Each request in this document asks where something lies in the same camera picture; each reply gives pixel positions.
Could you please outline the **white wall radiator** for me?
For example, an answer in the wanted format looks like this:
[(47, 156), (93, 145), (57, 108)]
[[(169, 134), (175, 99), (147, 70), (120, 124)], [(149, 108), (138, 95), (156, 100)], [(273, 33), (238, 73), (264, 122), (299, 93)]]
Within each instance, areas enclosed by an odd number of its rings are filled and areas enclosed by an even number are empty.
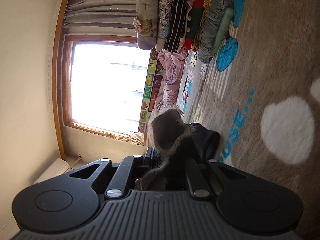
[(69, 164), (60, 158), (57, 158), (44, 172), (37, 178), (34, 184), (43, 182), (45, 180), (57, 177), (68, 172), (70, 169)]

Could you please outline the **wooden framed window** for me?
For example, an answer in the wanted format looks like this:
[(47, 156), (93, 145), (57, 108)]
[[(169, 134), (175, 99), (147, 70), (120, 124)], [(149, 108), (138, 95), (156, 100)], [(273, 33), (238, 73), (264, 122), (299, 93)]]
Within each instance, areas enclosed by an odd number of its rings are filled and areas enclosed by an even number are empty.
[(136, 37), (67, 34), (62, 0), (53, 69), (55, 128), (62, 155), (119, 161), (142, 154), (138, 131), (150, 52)]

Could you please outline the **colourful alphabet foam mat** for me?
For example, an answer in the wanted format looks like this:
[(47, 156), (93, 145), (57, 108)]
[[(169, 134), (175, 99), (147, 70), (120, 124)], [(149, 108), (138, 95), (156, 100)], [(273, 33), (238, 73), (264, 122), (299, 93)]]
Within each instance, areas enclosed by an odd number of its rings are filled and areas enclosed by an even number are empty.
[(138, 131), (140, 133), (147, 133), (148, 131), (148, 122), (155, 107), (155, 102), (163, 80), (163, 74), (164, 68), (162, 67), (158, 59), (158, 52), (155, 50), (155, 48), (153, 48), (150, 54), (144, 86), (142, 107), (140, 112), (140, 120), (138, 126)]

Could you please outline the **stack of folded clothes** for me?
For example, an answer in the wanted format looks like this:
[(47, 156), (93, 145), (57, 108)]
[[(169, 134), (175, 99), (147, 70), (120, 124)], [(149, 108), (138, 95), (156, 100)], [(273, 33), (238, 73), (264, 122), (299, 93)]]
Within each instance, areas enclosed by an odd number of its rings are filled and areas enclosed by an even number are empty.
[(236, 12), (229, 0), (136, 0), (138, 48), (197, 52), (207, 64), (218, 51)]

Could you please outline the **pink crumpled quilt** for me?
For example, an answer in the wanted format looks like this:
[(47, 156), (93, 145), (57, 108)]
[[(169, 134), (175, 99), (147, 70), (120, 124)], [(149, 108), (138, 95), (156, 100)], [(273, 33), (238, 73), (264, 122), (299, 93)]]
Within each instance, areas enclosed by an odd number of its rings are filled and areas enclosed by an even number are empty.
[(158, 59), (164, 68), (164, 75), (150, 119), (160, 115), (166, 111), (167, 108), (176, 106), (185, 59), (187, 57), (187, 49), (184, 49), (180, 52), (176, 51), (174, 53), (170, 53), (165, 49), (159, 52)]

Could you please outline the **black fleece-lined garment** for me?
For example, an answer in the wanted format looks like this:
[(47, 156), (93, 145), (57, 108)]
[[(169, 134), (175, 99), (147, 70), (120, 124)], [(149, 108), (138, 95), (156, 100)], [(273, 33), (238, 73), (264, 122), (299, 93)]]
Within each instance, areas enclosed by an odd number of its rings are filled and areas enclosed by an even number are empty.
[(220, 134), (197, 122), (186, 124), (169, 108), (150, 118), (148, 136), (156, 164), (139, 179), (141, 190), (179, 191), (184, 188), (185, 160), (205, 164), (215, 156)]

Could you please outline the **Mickey Mouse plush blanket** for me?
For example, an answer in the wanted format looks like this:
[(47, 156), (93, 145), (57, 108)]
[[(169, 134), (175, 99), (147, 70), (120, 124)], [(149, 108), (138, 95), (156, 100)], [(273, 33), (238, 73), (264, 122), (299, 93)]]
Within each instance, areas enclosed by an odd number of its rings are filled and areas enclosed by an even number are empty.
[(230, 34), (238, 51), (222, 72), (197, 64), (185, 114), (218, 131), (221, 162), (295, 192), (299, 204), (266, 189), (247, 192), (229, 173), (218, 207), (227, 221), (271, 232), (303, 214), (303, 239), (319, 239), (319, 0), (245, 0)]

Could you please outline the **grey-brown window curtain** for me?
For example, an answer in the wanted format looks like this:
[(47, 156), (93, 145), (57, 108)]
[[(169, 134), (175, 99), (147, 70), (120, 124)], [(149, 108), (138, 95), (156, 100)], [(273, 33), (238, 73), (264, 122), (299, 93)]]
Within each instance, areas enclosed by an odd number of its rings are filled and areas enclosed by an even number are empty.
[(67, 34), (135, 37), (136, 0), (68, 0), (63, 17)]

